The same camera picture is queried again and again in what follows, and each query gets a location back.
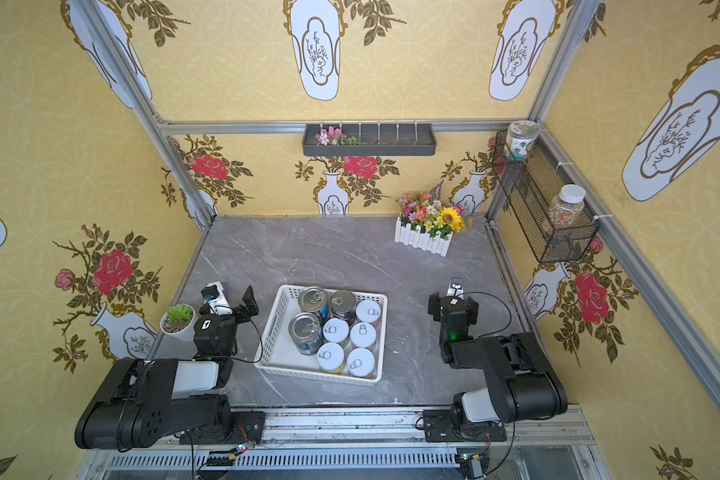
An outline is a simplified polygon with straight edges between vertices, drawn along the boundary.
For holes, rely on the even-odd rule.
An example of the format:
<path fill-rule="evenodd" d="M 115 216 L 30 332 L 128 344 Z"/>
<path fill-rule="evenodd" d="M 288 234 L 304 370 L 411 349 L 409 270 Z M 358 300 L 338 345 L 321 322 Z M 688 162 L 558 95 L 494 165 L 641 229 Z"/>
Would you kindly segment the white plastic basket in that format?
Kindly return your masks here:
<path fill-rule="evenodd" d="M 303 300 L 304 286 L 283 285 L 270 311 L 257 367 L 268 374 L 372 385 L 381 380 L 388 298 L 380 293 L 353 292 L 360 321 L 323 320 Z"/>

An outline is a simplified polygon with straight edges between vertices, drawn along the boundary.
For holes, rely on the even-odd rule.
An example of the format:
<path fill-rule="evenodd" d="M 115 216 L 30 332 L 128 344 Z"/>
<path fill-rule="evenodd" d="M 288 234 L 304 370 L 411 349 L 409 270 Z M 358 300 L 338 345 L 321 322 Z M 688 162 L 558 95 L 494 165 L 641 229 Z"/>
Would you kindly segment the pink small can back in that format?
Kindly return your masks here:
<path fill-rule="evenodd" d="M 358 322 L 350 330 L 350 341 L 354 348 L 372 350 L 377 341 L 376 328 L 366 322 Z"/>

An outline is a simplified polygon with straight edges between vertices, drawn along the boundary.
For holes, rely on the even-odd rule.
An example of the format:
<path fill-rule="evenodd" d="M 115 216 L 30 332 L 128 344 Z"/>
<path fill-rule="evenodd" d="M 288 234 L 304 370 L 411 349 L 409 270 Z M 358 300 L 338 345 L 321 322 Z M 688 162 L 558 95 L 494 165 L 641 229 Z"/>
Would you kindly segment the pink small can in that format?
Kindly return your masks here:
<path fill-rule="evenodd" d="M 358 322 L 350 330 L 350 341 L 354 348 L 372 350 L 377 341 L 376 328 L 366 322 Z"/>
<path fill-rule="evenodd" d="M 359 322 L 377 325 L 381 316 L 381 305 L 374 300 L 363 299 L 355 307 L 355 317 Z"/>

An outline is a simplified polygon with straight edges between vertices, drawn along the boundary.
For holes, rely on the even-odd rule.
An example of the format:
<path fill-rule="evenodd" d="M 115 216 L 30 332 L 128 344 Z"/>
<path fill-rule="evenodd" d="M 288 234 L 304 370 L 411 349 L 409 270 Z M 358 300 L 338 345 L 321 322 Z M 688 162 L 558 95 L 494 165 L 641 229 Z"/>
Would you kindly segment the blue labelled tin can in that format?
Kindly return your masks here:
<path fill-rule="evenodd" d="M 302 312 L 314 314 L 324 325 L 331 317 L 330 296 L 326 290 L 318 286 L 305 288 L 298 297 Z"/>

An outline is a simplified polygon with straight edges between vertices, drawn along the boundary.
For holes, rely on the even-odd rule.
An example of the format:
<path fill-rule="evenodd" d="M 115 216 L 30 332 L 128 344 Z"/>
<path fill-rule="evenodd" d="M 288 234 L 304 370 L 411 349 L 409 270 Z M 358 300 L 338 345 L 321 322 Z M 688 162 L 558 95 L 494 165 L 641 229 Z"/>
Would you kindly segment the red labelled tin can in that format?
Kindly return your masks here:
<path fill-rule="evenodd" d="M 349 290 L 337 290 L 331 295 L 330 309 L 332 315 L 345 321 L 350 327 L 356 323 L 356 299 Z"/>

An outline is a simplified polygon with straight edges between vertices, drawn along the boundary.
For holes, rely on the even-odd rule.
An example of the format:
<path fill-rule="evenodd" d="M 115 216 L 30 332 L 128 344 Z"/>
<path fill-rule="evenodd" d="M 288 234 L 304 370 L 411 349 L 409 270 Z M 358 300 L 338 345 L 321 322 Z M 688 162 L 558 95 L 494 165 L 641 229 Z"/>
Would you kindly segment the white small can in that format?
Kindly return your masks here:
<path fill-rule="evenodd" d="M 339 318 L 329 319 L 322 328 L 323 338 L 326 342 L 337 343 L 346 347 L 349 343 L 349 324 Z"/>

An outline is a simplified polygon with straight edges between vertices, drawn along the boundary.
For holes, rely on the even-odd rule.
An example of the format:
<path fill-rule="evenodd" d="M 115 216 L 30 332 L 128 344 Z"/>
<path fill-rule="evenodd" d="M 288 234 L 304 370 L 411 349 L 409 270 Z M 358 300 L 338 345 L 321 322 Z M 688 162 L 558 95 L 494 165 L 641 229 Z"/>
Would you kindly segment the yellow small can back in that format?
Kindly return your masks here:
<path fill-rule="evenodd" d="M 324 343 L 317 352 L 320 370 L 329 374 L 341 374 L 345 364 L 344 348 L 335 342 Z"/>

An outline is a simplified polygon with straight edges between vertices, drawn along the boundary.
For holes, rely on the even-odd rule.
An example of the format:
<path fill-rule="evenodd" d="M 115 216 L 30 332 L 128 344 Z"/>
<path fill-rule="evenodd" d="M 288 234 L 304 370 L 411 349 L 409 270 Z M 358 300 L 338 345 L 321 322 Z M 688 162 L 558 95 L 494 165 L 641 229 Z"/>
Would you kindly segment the pink small can front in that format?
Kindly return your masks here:
<path fill-rule="evenodd" d="M 359 322 L 377 325 L 381 316 L 381 305 L 374 300 L 363 299 L 355 307 L 355 317 Z"/>

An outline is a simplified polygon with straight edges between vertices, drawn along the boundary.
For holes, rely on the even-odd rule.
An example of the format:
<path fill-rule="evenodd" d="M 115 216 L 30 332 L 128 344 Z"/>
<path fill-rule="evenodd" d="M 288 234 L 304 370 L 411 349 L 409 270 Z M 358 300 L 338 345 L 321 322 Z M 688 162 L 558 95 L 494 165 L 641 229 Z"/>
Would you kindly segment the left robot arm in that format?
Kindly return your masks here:
<path fill-rule="evenodd" d="M 247 288 L 235 307 L 219 282 L 201 294 L 193 358 L 117 361 L 76 425 L 78 448 L 125 452 L 169 435 L 190 445 L 260 442 L 264 412 L 233 412 L 221 391 L 238 361 L 238 327 L 259 313 L 254 291 Z"/>

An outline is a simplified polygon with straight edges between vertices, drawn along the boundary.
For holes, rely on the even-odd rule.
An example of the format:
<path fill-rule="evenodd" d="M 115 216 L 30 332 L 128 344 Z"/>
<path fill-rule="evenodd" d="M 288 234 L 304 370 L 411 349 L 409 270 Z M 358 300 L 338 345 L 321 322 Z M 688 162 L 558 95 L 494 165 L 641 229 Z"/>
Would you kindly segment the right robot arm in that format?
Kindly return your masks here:
<path fill-rule="evenodd" d="M 455 370 L 481 371 L 485 386 L 456 394 L 447 410 L 425 411 L 427 442 L 504 441 L 508 424 L 567 412 L 562 382 L 534 334 L 469 334 L 479 304 L 464 291 L 462 279 L 453 277 L 444 296 L 431 295 L 428 313 L 440 324 L 443 362 Z"/>

